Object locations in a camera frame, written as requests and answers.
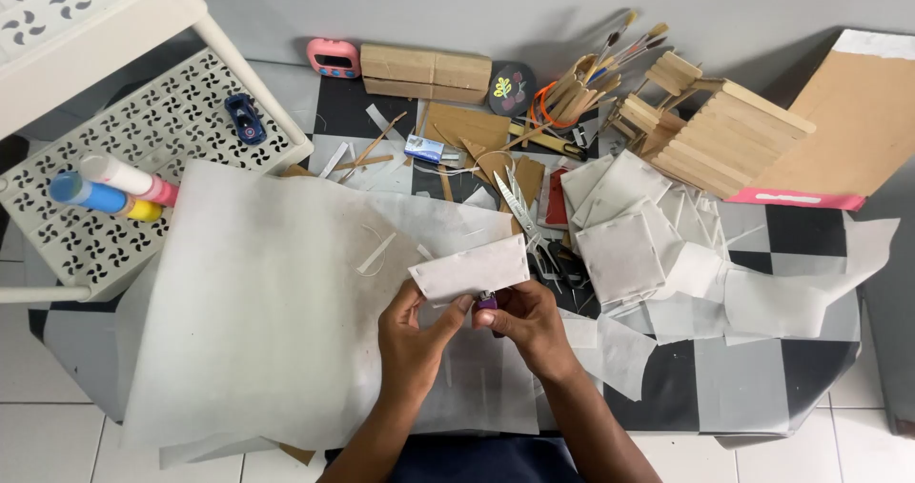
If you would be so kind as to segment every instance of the dark blue clothing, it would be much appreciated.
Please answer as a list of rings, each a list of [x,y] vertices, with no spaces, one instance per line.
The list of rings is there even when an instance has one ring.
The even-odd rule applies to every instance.
[[[327,465],[342,449],[326,451]],[[407,438],[391,483],[584,481],[562,438],[415,435]]]

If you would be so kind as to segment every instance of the toy car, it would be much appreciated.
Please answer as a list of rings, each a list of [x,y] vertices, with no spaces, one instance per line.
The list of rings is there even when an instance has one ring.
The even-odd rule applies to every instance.
[[[247,94],[233,94],[225,100],[226,111],[232,115],[235,132],[243,143],[258,145],[267,139],[267,133],[257,117],[254,105]]]

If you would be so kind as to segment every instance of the scissors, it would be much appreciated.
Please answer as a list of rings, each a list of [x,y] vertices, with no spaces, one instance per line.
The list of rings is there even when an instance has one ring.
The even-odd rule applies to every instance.
[[[567,248],[562,243],[543,239],[543,236],[534,225],[533,220],[531,220],[527,207],[523,204],[526,203],[526,201],[521,194],[518,181],[514,178],[514,174],[511,173],[508,166],[505,167],[505,173],[508,176],[510,189],[509,185],[505,185],[502,179],[498,177],[497,173],[493,174],[496,178],[498,191],[505,199],[505,202],[508,203],[511,213],[515,216],[515,219],[518,220],[518,223],[524,230],[524,235],[527,236],[530,241],[529,246],[532,244],[533,249],[531,254],[534,259],[536,259],[537,271],[540,272],[541,277],[544,278],[546,274],[559,274],[563,281],[571,288],[584,288],[589,280],[584,262],[582,262],[578,255],[573,253],[571,249]],[[566,263],[558,262],[559,253],[565,254],[570,260],[568,265],[571,265],[571,271],[566,268]]]

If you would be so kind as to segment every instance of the table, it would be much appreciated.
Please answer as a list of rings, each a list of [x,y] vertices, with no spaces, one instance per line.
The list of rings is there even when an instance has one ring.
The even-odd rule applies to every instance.
[[[315,153],[312,160],[302,163],[312,172],[319,172],[323,163],[309,167],[309,161],[322,156],[327,159],[329,153],[323,152],[335,150],[341,141],[338,137],[367,143],[379,134],[365,112],[372,103],[388,120],[407,112],[396,125],[404,137],[417,122],[418,100],[367,95],[360,80],[322,79],[310,68],[298,66],[261,62],[252,66],[305,133],[313,134]],[[596,111],[590,112],[582,122],[587,137],[596,130],[603,113],[606,111],[599,117]],[[612,132],[602,133],[590,145],[589,159],[613,149],[614,140]],[[547,166],[559,159],[533,143],[512,150]],[[444,198],[439,175],[418,170],[383,186]],[[478,186],[496,197],[494,189],[469,173],[451,176],[450,186],[457,202]],[[775,275],[844,270],[844,216],[838,210],[719,203],[719,211],[728,239],[766,226],[730,246],[735,263]],[[28,285],[54,283],[53,275],[29,246],[25,262]],[[567,296],[557,297],[560,305],[567,300]],[[116,421],[122,419],[122,403],[118,401],[112,312],[119,300],[120,296],[110,302],[42,302],[29,306],[32,333],[55,354],[87,396]],[[644,309],[620,322],[646,335],[653,333]],[[857,294],[851,292],[833,303],[823,324],[818,339],[789,337],[726,347],[724,338],[714,338],[658,346],[645,370],[642,401],[632,402],[606,385],[603,394],[629,431],[790,434],[854,362],[860,340]],[[548,433],[550,427],[545,422],[541,427]]]

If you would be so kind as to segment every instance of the shelf leg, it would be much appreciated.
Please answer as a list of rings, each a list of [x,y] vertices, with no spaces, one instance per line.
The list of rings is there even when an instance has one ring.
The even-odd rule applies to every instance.
[[[270,93],[267,86],[264,84],[264,81],[261,81],[261,79],[257,77],[254,69],[248,65],[248,61],[244,59],[242,53],[240,53],[235,47],[235,44],[229,40],[229,37],[226,36],[226,33],[223,32],[220,25],[213,20],[213,17],[207,13],[192,27],[194,28],[194,31],[200,35],[200,38],[202,38],[207,45],[210,45],[210,48],[212,48],[216,55],[223,59],[226,66],[232,69],[235,76],[238,77],[248,92],[251,92],[257,100],[258,106],[262,107],[264,111],[274,118],[276,124],[285,131],[286,135],[292,140],[292,143],[296,145],[305,143],[307,138],[305,138],[302,129],[295,124],[292,117],[290,117],[283,107],[280,106],[279,101]]]
[[[92,295],[87,286],[0,287],[0,302],[84,301]]]

